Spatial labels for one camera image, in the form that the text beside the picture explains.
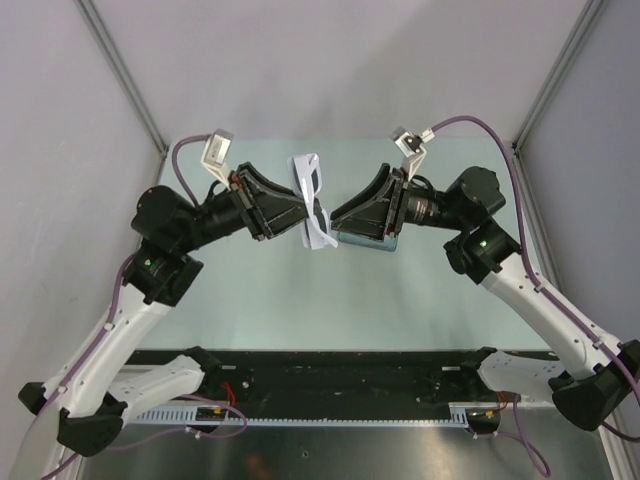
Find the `white frame sunglasses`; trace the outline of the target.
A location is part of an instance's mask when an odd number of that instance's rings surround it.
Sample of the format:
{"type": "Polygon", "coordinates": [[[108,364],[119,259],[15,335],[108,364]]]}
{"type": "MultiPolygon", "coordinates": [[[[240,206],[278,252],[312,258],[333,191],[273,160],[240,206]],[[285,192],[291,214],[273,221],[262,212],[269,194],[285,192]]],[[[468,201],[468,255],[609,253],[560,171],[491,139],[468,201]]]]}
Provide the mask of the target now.
{"type": "Polygon", "coordinates": [[[323,186],[319,156],[308,153],[290,157],[287,167],[292,190],[306,208],[307,217],[300,225],[304,247],[310,250],[337,248],[338,242],[330,234],[328,213],[319,201],[323,186]]]}

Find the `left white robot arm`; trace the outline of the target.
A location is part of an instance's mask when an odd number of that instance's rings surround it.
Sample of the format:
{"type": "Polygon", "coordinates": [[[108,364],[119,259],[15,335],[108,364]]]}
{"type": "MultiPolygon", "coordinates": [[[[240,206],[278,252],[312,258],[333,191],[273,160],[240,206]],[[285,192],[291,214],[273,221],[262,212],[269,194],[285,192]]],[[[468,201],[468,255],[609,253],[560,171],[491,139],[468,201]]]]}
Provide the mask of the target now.
{"type": "Polygon", "coordinates": [[[119,269],[105,318],[56,376],[29,382],[19,393],[32,413],[53,411],[59,444],[91,457],[143,412],[177,397],[207,400],[219,392],[220,364],[201,347],[132,381],[114,379],[202,270],[191,252],[242,229],[258,241],[272,239],[318,212],[317,180],[299,167],[293,176],[292,188],[285,188],[244,163],[230,173],[226,190],[199,206],[164,185],[142,194],[131,223],[142,242],[119,269]]]}

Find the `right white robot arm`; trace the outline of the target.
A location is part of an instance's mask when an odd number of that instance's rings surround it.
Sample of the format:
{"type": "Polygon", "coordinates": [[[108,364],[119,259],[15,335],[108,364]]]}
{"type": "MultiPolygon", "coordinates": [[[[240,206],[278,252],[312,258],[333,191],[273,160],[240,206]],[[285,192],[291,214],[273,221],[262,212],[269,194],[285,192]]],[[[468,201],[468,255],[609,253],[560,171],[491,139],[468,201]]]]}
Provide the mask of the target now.
{"type": "Polygon", "coordinates": [[[621,342],[570,304],[527,260],[493,215],[506,203],[496,174],[464,170],[445,191],[383,164],[374,180],[330,215],[339,234],[382,242],[406,224],[453,230],[444,245],[451,268],[502,300],[550,347],[540,360],[491,347],[473,353],[463,393],[484,401],[505,391],[549,402],[573,425],[594,431],[639,379],[639,343],[621,342]]]}

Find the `grey glasses case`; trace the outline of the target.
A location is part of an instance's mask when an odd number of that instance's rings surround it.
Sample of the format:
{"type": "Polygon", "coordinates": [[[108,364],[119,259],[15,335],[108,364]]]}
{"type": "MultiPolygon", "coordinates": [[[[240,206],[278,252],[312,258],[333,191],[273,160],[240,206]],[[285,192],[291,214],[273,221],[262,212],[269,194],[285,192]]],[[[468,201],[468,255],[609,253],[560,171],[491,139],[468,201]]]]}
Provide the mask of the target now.
{"type": "Polygon", "coordinates": [[[398,245],[396,237],[386,236],[379,241],[344,231],[337,232],[337,240],[343,244],[384,252],[395,252],[398,245]]]}

